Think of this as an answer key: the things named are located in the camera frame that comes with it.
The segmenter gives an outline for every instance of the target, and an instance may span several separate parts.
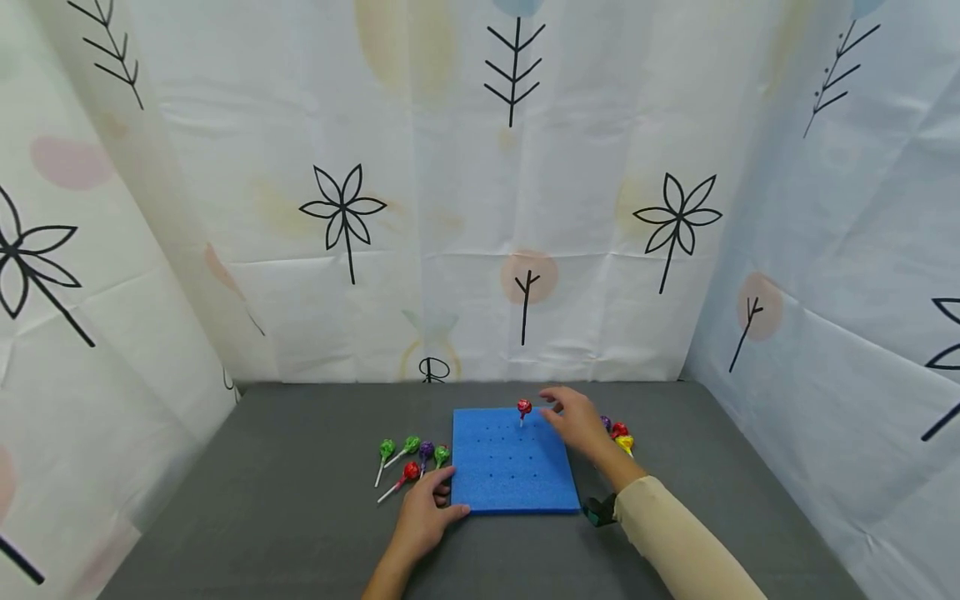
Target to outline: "yellow lollipop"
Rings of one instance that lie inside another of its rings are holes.
[[[631,451],[634,447],[634,436],[620,436],[614,441],[623,448],[624,452],[630,455],[630,458],[634,458],[634,453]]]

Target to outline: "blue foam board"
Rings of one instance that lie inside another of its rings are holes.
[[[475,515],[578,513],[566,446],[538,411],[453,411],[451,501]]]

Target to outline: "left hand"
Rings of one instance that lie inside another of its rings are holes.
[[[407,492],[389,551],[418,561],[440,543],[449,525],[469,515],[466,504],[447,506],[450,487],[444,482],[454,470],[444,467],[429,471]]]

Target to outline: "gray surface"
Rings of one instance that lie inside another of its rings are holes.
[[[771,600],[863,598],[702,386],[575,387],[627,423],[638,460]],[[379,442],[411,433],[449,442],[453,408],[509,406],[537,390],[522,383],[254,387],[101,598],[358,598],[400,506],[395,497],[375,507]],[[571,464],[581,497],[609,493],[582,458],[571,453]],[[385,480],[398,473],[395,466]],[[670,595],[616,525],[594,529],[582,516],[476,516],[448,532],[407,597]]]

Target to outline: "fabric backdrop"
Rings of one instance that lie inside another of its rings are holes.
[[[687,372],[871,598],[954,599],[960,5],[824,3],[803,22]]]
[[[46,35],[0,2],[4,600],[95,596],[235,402]]]
[[[951,597],[958,16],[3,3],[0,597],[95,596],[231,375],[669,380],[698,318],[871,596]]]

